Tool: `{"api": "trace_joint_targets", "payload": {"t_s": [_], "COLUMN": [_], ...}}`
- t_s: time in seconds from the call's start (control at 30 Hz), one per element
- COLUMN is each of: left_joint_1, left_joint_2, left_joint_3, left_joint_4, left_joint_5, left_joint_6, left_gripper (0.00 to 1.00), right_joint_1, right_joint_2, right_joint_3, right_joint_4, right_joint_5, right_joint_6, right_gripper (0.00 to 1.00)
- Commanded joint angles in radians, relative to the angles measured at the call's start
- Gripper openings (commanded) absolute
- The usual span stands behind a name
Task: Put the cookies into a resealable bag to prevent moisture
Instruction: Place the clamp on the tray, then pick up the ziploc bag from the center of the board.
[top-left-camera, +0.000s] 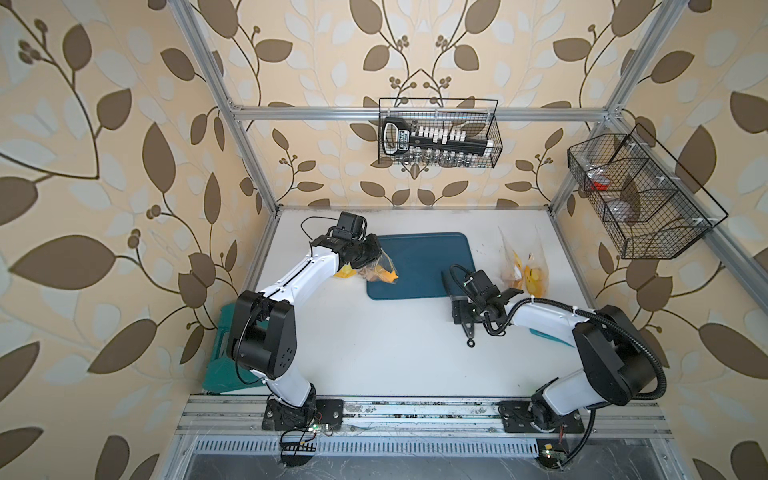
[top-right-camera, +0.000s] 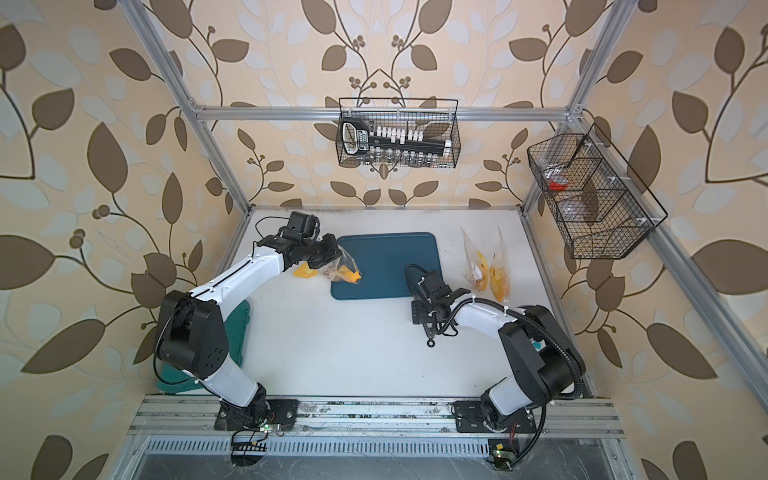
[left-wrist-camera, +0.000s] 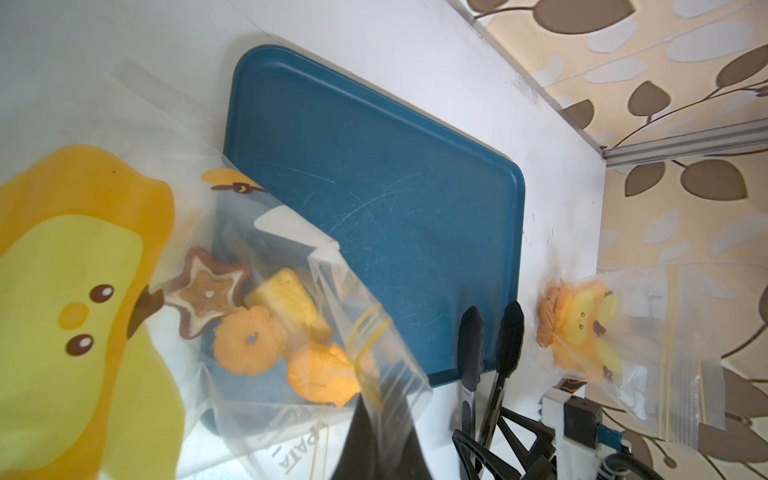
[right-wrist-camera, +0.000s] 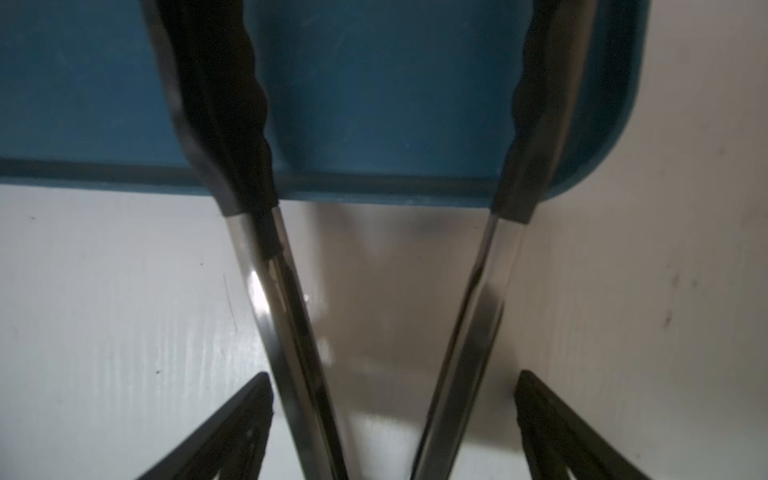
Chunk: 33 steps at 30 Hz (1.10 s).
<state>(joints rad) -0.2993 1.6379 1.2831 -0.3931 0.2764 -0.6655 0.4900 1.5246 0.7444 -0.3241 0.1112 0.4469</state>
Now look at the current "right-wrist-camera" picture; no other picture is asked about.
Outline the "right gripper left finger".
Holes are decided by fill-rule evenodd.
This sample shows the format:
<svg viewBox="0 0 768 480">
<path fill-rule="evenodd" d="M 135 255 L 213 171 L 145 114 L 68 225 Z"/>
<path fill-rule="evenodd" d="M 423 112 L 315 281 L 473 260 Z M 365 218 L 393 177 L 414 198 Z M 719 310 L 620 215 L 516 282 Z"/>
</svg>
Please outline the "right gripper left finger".
<svg viewBox="0 0 768 480">
<path fill-rule="evenodd" d="M 274 415 L 270 376 L 260 372 L 143 479 L 256 479 Z"/>
</svg>

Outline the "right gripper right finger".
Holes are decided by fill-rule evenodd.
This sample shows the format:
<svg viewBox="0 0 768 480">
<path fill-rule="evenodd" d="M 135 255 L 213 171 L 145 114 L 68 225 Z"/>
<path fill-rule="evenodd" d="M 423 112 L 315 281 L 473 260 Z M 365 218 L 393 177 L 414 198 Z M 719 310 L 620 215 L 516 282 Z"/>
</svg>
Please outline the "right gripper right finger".
<svg viewBox="0 0 768 480">
<path fill-rule="evenodd" d="M 522 446 L 533 479 L 646 479 L 530 370 L 514 391 Z"/>
</svg>

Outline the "black tongs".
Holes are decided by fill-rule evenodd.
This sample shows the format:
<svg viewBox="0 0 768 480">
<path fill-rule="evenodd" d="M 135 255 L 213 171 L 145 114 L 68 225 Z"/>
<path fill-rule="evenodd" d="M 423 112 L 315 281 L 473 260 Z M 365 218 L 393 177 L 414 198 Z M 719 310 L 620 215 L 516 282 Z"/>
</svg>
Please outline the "black tongs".
<svg viewBox="0 0 768 480">
<path fill-rule="evenodd" d="M 348 475 L 292 259 L 264 135 L 266 96 L 239 1 L 145 1 L 142 13 L 178 142 L 226 219 L 302 469 Z M 512 101 L 516 136 L 417 447 L 415 479 L 450 476 L 490 358 L 525 227 L 560 162 L 598 13 L 538 1 Z"/>
</svg>

